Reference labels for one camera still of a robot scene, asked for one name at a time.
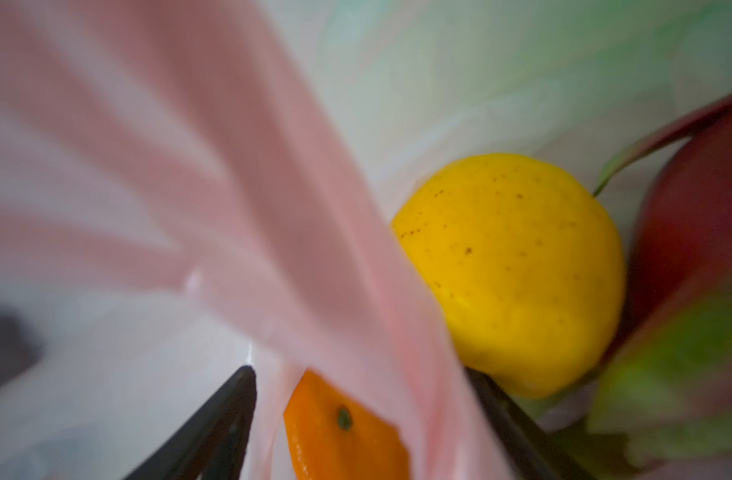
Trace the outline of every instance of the pink fabric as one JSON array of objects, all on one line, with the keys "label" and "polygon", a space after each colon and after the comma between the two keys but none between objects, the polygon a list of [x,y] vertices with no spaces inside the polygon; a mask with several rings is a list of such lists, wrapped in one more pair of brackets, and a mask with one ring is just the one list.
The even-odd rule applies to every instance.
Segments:
[{"label": "pink fabric", "polygon": [[510,478],[436,302],[251,2],[0,1],[0,274],[178,291],[282,352],[244,478],[268,478],[291,365],[396,423],[415,478]]}]

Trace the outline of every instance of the white plastic bag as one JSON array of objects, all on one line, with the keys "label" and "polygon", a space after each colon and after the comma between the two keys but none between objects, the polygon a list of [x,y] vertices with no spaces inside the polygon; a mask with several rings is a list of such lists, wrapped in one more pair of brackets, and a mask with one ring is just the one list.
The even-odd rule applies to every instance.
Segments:
[{"label": "white plastic bag", "polygon": [[[0,478],[120,478],[247,358],[243,478],[292,478],[273,433],[307,365],[399,425],[416,478],[506,478],[384,219],[485,151],[591,187],[732,90],[732,2],[263,6],[382,217],[248,2],[0,2],[0,301],[46,341],[0,389]],[[623,234],[660,164],[602,196]]]}]

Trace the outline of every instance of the orange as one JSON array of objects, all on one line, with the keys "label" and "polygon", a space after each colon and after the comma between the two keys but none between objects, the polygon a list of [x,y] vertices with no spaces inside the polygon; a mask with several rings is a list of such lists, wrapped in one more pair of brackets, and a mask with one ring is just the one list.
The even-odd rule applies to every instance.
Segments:
[{"label": "orange", "polygon": [[408,480],[398,431],[307,370],[284,413],[298,480]]}]

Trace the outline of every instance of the lemon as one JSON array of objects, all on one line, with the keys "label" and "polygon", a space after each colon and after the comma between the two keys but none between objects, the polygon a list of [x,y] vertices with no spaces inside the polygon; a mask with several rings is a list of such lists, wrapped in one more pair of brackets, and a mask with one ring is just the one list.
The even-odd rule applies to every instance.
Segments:
[{"label": "lemon", "polygon": [[600,359],[625,266],[603,207],[561,168],[514,154],[458,160],[392,227],[446,314],[461,361],[508,392],[548,396]]}]

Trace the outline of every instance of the plastic bag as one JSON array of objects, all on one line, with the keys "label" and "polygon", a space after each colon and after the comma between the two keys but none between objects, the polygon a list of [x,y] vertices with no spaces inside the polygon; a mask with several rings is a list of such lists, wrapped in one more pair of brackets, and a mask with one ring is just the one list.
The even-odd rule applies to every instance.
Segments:
[{"label": "plastic bag", "polygon": [[[506,478],[371,195],[390,217],[492,150],[591,187],[732,90],[732,2],[263,5],[371,193],[248,2],[0,2],[0,301],[46,340],[0,389],[0,478],[119,478],[247,358],[243,478],[293,478],[274,430],[307,365],[399,425],[416,478]],[[601,198],[623,235],[659,165]]]}]

